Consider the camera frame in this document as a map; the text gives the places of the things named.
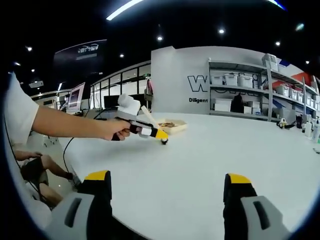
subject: white wall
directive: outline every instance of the white wall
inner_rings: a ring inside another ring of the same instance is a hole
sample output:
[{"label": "white wall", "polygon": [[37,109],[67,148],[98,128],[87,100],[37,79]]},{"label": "white wall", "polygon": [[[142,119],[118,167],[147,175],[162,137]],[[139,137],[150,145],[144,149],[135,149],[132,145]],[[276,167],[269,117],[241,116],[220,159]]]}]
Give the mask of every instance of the white wall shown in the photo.
[{"label": "white wall", "polygon": [[[151,52],[151,76],[154,88],[152,110],[154,112],[209,114],[209,58],[212,61],[262,66],[264,55],[262,52],[253,50],[223,46],[182,49],[170,46],[154,50]],[[289,76],[303,72],[293,65],[281,71]],[[207,100],[207,102],[189,102],[189,98]]]}]

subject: ceiling light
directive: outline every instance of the ceiling light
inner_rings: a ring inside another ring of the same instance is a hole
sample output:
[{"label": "ceiling light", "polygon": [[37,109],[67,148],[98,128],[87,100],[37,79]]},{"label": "ceiling light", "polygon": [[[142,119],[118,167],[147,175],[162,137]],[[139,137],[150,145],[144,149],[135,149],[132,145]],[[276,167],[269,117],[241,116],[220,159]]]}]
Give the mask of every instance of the ceiling light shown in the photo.
[{"label": "ceiling light", "polygon": [[58,91],[60,91],[61,86],[62,86],[62,82],[59,84]]},{"label": "ceiling light", "polygon": [[296,31],[300,31],[300,30],[304,29],[304,27],[305,27],[305,25],[304,25],[303,23],[299,23],[299,24],[296,26],[295,30],[296,30]]},{"label": "ceiling light", "polygon": [[286,10],[284,6],[282,6],[280,3],[278,3],[276,0],[267,0],[268,2],[277,5],[279,8]]},{"label": "ceiling light", "polygon": [[132,6],[142,2],[143,0],[131,0],[130,2],[126,3],[125,5],[123,5],[122,7],[118,8],[116,11],[114,11],[112,14],[110,14],[106,19],[108,21],[111,21],[112,19],[114,19],[116,16],[118,16],[119,14],[123,13],[125,10],[131,8]]}]

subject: black ceiling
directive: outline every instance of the black ceiling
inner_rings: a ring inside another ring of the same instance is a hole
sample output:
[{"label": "black ceiling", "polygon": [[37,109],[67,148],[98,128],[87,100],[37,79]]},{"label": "black ceiling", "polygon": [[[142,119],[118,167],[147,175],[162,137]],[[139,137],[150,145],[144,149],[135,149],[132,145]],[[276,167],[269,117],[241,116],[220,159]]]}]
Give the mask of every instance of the black ceiling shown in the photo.
[{"label": "black ceiling", "polygon": [[[56,90],[59,83],[51,78],[54,53],[102,39],[107,39],[104,76],[150,60],[151,51],[157,48],[230,46],[275,54],[320,77],[317,1],[280,0],[287,8],[284,11],[265,0],[145,0],[114,20],[106,20],[129,1],[33,1],[9,7],[6,60],[21,64],[14,70],[24,82],[23,90],[30,96],[39,93],[28,86],[34,77],[44,81],[41,92]],[[305,27],[296,32],[298,23]],[[218,34],[221,26],[226,30],[223,37]],[[159,34],[164,37],[161,43],[156,41]],[[276,41],[281,41],[280,47],[275,46]],[[28,52],[25,46],[33,50]]]}]

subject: yellow object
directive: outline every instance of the yellow object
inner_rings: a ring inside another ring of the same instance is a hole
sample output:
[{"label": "yellow object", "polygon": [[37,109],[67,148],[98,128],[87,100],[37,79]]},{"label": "yellow object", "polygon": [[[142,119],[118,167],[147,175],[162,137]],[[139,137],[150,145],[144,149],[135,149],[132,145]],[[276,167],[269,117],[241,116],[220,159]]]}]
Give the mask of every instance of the yellow object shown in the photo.
[{"label": "yellow object", "polygon": [[245,176],[238,175],[235,173],[228,173],[232,184],[251,184],[251,181]]},{"label": "yellow object", "polygon": [[156,133],[155,138],[156,139],[168,139],[169,136],[165,131],[158,129],[158,132]]},{"label": "yellow object", "polygon": [[90,173],[88,176],[84,178],[84,180],[105,180],[107,172],[108,170]]}]

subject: storage shelf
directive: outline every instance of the storage shelf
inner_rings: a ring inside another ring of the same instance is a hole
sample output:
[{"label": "storage shelf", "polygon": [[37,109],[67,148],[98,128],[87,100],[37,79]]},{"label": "storage shelf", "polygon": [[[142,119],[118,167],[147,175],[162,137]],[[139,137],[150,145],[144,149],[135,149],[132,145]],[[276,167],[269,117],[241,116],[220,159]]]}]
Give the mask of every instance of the storage shelf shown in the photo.
[{"label": "storage shelf", "polygon": [[239,92],[246,92],[246,93],[259,93],[259,94],[269,94],[267,90],[261,90],[256,88],[248,88],[242,86],[230,86],[230,85],[210,85],[212,89],[225,89],[225,90],[234,90]]},{"label": "storage shelf", "polygon": [[264,120],[268,120],[267,116],[245,114],[245,113],[238,113],[238,112],[231,112],[231,111],[210,110],[210,115],[236,117],[236,118],[244,118],[244,119],[264,119]]},{"label": "storage shelf", "polygon": [[[281,94],[278,94],[278,93],[273,93],[272,95],[273,95],[274,97],[287,100],[287,101],[290,102],[290,103],[298,104],[298,105],[300,105],[300,106],[302,106],[302,107],[305,105],[303,102],[297,101],[297,100],[295,100],[295,99],[293,99],[293,98],[291,98],[291,97],[287,97],[287,96],[284,96],[284,95],[281,95]],[[306,108],[307,108],[307,109],[310,109],[310,110],[312,110],[312,111],[316,111],[315,108],[313,108],[313,107],[311,107],[311,106],[308,106],[308,105],[306,105]]]},{"label": "storage shelf", "polygon": [[[303,82],[300,82],[297,79],[294,79],[293,77],[287,76],[287,75],[285,75],[283,73],[271,70],[271,76],[272,76],[272,78],[274,78],[276,80],[281,80],[281,81],[284,81],[286,83],[292,84],[292,85],[294,85],[297,88],[300,88],[302,90],[304,89]],[[305,85],[305,91],[307,93],[312,94],[312,95],[317,95],[316,90],[313,89],[312,87],[308,86],[308,85]]]},{"label": "storage shelf", "polygon": [[234,70],[241,72],[257,73],[261,74],[267,71],[265,66],[250,64],[250,63],[238,63],[227,61],[209,61],[209,68],[216,70]]}]

